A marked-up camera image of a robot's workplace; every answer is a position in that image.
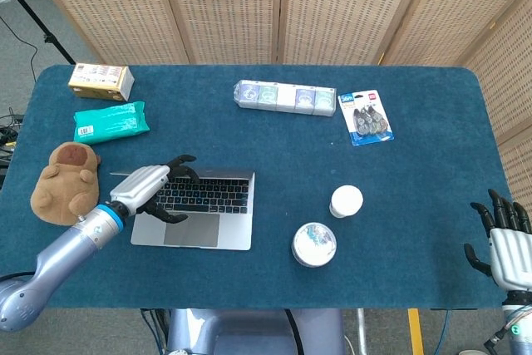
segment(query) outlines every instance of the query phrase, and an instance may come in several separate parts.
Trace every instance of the laptop keyboard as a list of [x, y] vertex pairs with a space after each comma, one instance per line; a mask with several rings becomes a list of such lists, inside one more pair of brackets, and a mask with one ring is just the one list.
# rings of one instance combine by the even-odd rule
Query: laptop keyboard
[[157, 192], [157, 207], [167, 211], [218, 214], [248, 213], [249, 181], [243, 179], [174, 178]]

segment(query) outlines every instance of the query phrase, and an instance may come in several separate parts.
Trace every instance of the brown plush toy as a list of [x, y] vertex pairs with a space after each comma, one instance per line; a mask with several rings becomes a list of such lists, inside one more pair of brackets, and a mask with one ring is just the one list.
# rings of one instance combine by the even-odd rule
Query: brown plush toy
[[50, 155], [30, 201], [40, 219], [51, 224], [73, 225], [98, 202], [100, 157], [88, 145], [69, 141]]

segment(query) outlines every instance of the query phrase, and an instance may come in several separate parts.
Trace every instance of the laptop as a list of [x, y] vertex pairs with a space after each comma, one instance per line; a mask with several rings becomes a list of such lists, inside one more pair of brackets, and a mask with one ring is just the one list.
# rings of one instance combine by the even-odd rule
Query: laptop
[[157, 193], [157, 206], [187, 214], [166, 224], [146, 213], [135, 216], [131, 243], [201, 249], [251, 248], [255, 173], [251, 170], [196, 169], [199, 183], [174, 178]]

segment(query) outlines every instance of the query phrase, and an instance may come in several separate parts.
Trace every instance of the barcode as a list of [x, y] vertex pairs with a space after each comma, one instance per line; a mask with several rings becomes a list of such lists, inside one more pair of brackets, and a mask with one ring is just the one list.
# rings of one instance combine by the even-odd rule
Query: barcode
[[77, 134], [79, 136], [90, 135], [92, 132], [94, 132], [94, 127], [92, 125], [77, 128]]

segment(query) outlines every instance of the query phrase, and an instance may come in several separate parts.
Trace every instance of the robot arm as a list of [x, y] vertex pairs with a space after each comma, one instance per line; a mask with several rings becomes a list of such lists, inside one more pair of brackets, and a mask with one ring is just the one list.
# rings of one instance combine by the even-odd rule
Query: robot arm
[[510, 331], [513, 355], [532, 353], [532, 224], [526, 210], [488, 190], [494, 216], [482, 204], [471, 203], [481, 217], [490, 246], [491, 265], [481, 262], [470, 244], [464, 244], [470, 265], [507, 292], [503, 302], [506, 324], [484, 345], [491, 355]]
[[157, 209], [155, 196], [169, 179], [197, 174], [181, 155], [167, 165], [142, 167], [111, 191], [111, 202], [98, 205], [59, 236], [37, 256], [37, 269], [31, 279], [0, 278], [0, 330], [16, 332], [32, 324], [57, 288], [87, 259], [103, 248], [124, 228], [128, 216], [146, 212], [167, 223], [179, 223], [186, 215], [170, 215]]

